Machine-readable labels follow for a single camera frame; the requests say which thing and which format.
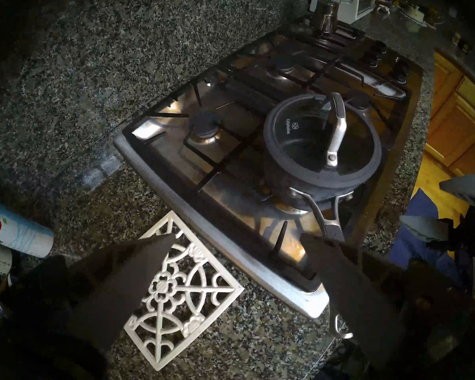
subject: small metal pitcher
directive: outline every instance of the small metal pitcher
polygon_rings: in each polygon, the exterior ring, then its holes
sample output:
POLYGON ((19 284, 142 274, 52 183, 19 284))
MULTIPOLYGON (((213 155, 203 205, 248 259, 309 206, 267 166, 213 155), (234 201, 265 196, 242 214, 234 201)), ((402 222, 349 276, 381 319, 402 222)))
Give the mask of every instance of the small metal pitcher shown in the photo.
POLYGON ((316 32, 332 33, 338 27, 339 3, 329 0, 316 2, 315 14, 310 22, 310 27, 316 32))

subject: stainless steel handle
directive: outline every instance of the stainless steel handle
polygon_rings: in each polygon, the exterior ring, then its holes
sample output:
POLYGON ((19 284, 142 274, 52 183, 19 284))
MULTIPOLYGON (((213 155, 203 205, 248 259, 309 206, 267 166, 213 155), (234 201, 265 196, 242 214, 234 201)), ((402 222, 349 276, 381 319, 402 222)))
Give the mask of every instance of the stainless steel handle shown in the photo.
POLYGON ((331 303, 331 301, 329 301, 329 334, 340 339, 353 338, 353 332, 342 333, 338 330, 338 317, 339 313, 336 310, 336 307, 331 303))
POLYGON ((331 142, 327 148, 326 166, 338 166, 338 149, 346 132, 346 112, 343 98, 337 92, 330 96, 331 111, 336 115, 336 126, 331 137, 331 142))
POLYGON ((341 230, 341 225, 339 224, 339 214, 338 214, 338 204, 339 204, 339 199, 341 197, 345 197, 350 195, 352 192, 346 193, 344 195, 340 196, 335 196, 331 200, 331 206, 332 206, 332 211, 334 215, 334 219, 329 220, 325 219, 324 216, 322 215, 319 206, 315 203, 315 200, 311 197, 310 194, 301 192, 296 188, 290 187, 290 190, 292 191, 292 196, 303 196, 310 208, 313 211, 313 214, 315 216, 315 219, 317 223, 319 224, 320 230, 324 234, 325 238, 329 238, 332 240, 337 240, 341 242, 345 242, 345 237, 343 235, 343 231, 341 230))

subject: white metal trivet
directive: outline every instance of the white metal trivet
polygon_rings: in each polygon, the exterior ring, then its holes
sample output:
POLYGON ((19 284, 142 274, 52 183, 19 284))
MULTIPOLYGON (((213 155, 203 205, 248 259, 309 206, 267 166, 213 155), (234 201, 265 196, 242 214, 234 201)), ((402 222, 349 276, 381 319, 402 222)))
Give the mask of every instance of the white metal trivet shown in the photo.
POLYGON ((156 370, 162 369, 188 347, 243 291, 243 286, 174 211, 141 238, 168 233, 176 234, 177 243, 172 249, 177 252, 173 255, 171 250, 161 271, 154 276, 148 295, 142 299, 143 304, 138 309, 141 315, 132 315, 124 326, 156 370), (199 284, 192 285, 194 277, 199 284), (219 293, 226 294, 221 302, 217 297, 219 293), (197 304, 192 299, 194 294, 199 298, 198 301, 196 298, 197 304))

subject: speckled granite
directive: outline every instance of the speckled granite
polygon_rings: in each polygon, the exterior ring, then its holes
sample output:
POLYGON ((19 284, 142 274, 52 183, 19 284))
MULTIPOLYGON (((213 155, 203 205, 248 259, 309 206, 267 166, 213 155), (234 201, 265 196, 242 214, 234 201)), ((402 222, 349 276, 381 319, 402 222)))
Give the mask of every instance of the speckled granite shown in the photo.
POLYGON ((299 15, 308 0, 38 2, 34 29, 0 62, 0 185, 22 200, 40 194, 51 212, 60 177, 84 171, 85 151, 132 112, 299 15))
MULTIPOLYGON (((307 2, 42 4, 38 9, 47 14, 45 24, 37 21, 31 41, 20 41, 0 65, 0 199, 51 225, 53 253, 68 261, 138 237, 168 208, 135 172, 119 167, 122 161, 111 145, 112 134, 141 105, 160 100, 222 56, 302 11, 307 2), (92 189, 102 179, 101 187, 85 193, 83 186, 92 189)), ((372 14, 354 26, 425 70, 405 154, 366 239, 369 248, 384 253, 420 166, 433 96, 433 50, 443 47, 447 35, 430 29, 412 34, 397 14, 386 20, 372 14)), ((111 378, 302 379, 316 373, 332 340, 327 313, 308 320, 222 262, 245 287, 225 316, 160 373, 122 333, 109 354, 111 378)))
MULTIPOLYGON (((450 40, 454 31, 458 30, 462 35, 472 40, 475 50, 475 35, 463 20, 448 18, 446 5, 441 0, 424 1, 426 4, 435 5, 441 13, 445 14, 445 23, 438 25, 436 30, 421 27, 418 32, 412 32, 412 22, 399 12, 391 13, 385 19, 383 13, 371 13, 352 24, 352 26, 365 31, 367 36, 383 41, 391 49, 415 61, 424 69, 420 98, 404 154, 392 179, 392 185, 386 194, 383 206, 377 215, 376 223, 371 227, 365 240, 368 249, 382 254, 389 251, 396 237, 400 226, 399 216, 406 210, 422 161, 433 100, 435 48, 456 58, 450 40)), ((463 57, 459 53, 458 57, 466 58, 467 63, 469 62, 467 57, 463 57)))
MULTIPOLYGON (((128 166, 93 192, 62 202, 62 207, 53 253, 69 261, 139 237, 169 210, 128 166)), ((213 253, 245 288, 241 296, 160 372, 123 331, 108 355, 111 379, 303 379, 319 361, 333 339, 327 311, 316 320, 297 314, 213 253)))

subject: pot handle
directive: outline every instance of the pot handle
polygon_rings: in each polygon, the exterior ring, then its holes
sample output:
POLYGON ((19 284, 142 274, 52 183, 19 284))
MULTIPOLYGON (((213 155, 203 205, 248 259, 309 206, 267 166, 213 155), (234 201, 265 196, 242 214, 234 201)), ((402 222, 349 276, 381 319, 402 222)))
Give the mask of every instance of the pot handle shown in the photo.
POLYGON ((327 148, 326 166, 336 167, 338 166, 338 149, 346 132, 346 112, 345 103, 340 94, 333 92, 329 100, 331 103, 331 111, 333 112, 329 112, 329 114, 336 115, 336 126, 334 127, 329 147, 327 148))
POLYGON ((328 220, 324 218, 319 206, 315 203, 315 200, 313 200, 310 194, 301 192, 298 189, 292 187, 290 187, 289 189, 293 197, 302 196, 304 200, 308 203, 325 238, 345 242, 345 236, 343 235, 341 225, 339 224, 338 204, 340 198, 351 195, 353 191, 344 195, 335 196, 331 199, 331 208, 333 211, 334 219, 328 220))

